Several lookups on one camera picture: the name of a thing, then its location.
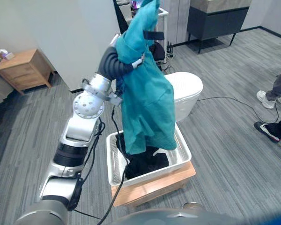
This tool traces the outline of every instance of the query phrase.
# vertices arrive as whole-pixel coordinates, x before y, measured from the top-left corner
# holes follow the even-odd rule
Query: silver metal arm
[[[114,37],[110,46],[115,46],[118,37],[119,35]],[[131,67],[137,67],[142,61],[143,59],[137,60]],[[103,68],[108,68],[106,71],[112,73],[112,65],[108,64]],[[78,204],[83,185],[81,173],[85,156],[97,132],[97,120],[103,113],[104,101],[114,105],[119,105],[122,101],[110,92],[111,80],[107,77],[112,76],[96,73],[90,81],[82,81],[84,91],[73,101],[73,115],[65,126],[55,156],[44,174],[38,195],[40,202],[19,218],[17,225],[31,224],[31,219],[35,218],[52,218],[56,224],[67,223],[65,211],[73,210]]]

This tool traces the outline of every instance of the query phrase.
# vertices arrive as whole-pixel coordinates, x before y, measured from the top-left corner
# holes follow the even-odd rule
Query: drawer
[[[29,64],[19,65],[16,67],[7,68],[0,71],[0,74],[3,74],[3,76],[5,76],[5,78],[8,80],[13,80],[17,77],[23,75],[30,75],[34,73],[35,73],[34,69]]]
[[[237,33],[240,31],[247,12],[248,9],[243,9],[228,13],[227,28],[230,33]]]
[[[228,13],[208,15],[205,22],[203,39],[229,33],[227,29]]]
[[[18,89],[24,90],[28,88],[33,88],[44,84],[44,81],[40,78],[38,74],[22,75],[11,80]]]

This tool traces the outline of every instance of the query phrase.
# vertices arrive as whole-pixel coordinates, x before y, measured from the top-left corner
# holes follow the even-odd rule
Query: gray carpet
[[[263,120],[274,121],[275,110],[265,109],[255,95],[270,89],[281,72],[281,38],[251,30],[237,34],[229,47],[230,38],[205,41],[200,55],[198,43],[175,47],[175,56],[168,62],[171,72],[198,75],[204,85],[200,98],[236,97],[252,105]],[[14,93],[0,105],[0,225],[12,224],[37,200],[40,180],[71,115],[76,94],[68,91],[58,75],[51,84],[51,89],[27,90],[24,96]],[[106,136],[115,128],[110,119],[112,106],[105,106],[106,130],[77,207],[98,217],[111,201]],[[278,111],[281,119],[281,105]],[[119,110],[116,118],[120,124]],[[255,130],[256,121],[251,109],[232,100],[198,102],[178,124],[197,174],[184,189],[136,208],[113,208],[105,223],[144,209],[181,208],[192,201],[212,212],[251,221],[281,212],[281,142],[274,144]],[[71,225],[96,223],[76,212],[69,214]]]

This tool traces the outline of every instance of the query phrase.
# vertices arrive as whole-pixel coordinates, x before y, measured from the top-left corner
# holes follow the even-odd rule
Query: teal hoodie
[[[123,76],[122,121],[126,152],[145,152],[146,146],[176,148],[174,91],[157,67],[143,31],[153,31],[159,0],[145,0],[128,30],[117,40],[118,59],[126,64],[145,54],[144,62]]]

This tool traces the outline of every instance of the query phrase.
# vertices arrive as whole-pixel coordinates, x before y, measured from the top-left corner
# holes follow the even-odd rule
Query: wooden nightstand
[[[52,87],[49,82],[51,68],[37,49],[16,53],[11,60],[1,60],[0,75],[21,95],[22,90],[40,85]]]

